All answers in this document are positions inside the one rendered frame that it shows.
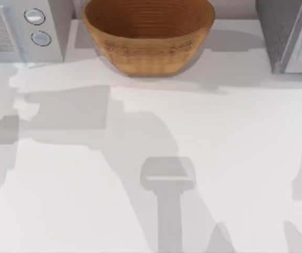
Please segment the brown woven basket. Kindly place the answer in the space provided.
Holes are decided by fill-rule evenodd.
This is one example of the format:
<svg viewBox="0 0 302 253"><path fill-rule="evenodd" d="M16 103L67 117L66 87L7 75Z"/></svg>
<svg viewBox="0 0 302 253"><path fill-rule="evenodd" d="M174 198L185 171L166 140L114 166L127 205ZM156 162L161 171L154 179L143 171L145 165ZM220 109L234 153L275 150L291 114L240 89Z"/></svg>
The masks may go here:
<svg viewBox="0 0 302 253"><path fill-rule="evenodd" d="M181 71L208 36L209 0L88 0L83 23L100 52L129 76Z"/></svg>

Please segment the round metal microwave knob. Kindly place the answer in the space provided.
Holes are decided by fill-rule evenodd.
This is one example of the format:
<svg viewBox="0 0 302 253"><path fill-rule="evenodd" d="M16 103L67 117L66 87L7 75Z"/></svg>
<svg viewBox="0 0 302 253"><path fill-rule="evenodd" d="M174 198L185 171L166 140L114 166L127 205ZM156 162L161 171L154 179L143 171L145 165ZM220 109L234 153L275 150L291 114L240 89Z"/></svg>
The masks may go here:
<svg viewBox="0 0 302 253"><path fill-rule="evenodd" d="M46 20L45 14L38 8L25 10L24 18L31 25L42 25Z"/></svg>
<svg viewBox="0 0 302 253"><path fill-rule="evenodd" d="M37 31L31 34L32 42L40 47L49 46L52 42L52 39L48 33L45 31Z"/></svg>

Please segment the grey cabinet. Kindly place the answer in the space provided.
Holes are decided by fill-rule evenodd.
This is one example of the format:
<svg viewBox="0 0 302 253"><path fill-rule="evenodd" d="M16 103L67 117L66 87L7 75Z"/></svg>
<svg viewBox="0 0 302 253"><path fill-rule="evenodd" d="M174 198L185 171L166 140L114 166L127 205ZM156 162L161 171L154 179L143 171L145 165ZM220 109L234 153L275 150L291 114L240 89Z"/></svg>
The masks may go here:
<svg viewBox="0 0 302 253"><path fill-rule="evenodd" d="M302 0L256 0L274 74L302 73Z"/></svg>

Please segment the pale microwave oven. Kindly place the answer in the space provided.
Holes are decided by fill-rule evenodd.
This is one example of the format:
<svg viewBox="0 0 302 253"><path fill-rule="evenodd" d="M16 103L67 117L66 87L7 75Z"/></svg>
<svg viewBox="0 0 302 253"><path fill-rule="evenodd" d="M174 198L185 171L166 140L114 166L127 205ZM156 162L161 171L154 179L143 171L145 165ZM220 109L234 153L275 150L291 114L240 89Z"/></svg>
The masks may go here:
<svg viewBox="0 0 302 253"><path fill-rule="evenodd" d="M31 25L24 11L38 8L46 17L42 25ZM0 63L59 63L65 58L71 21L72 0L0 0ZM40 47L31 34L45 31L52 39Z"/></svg>

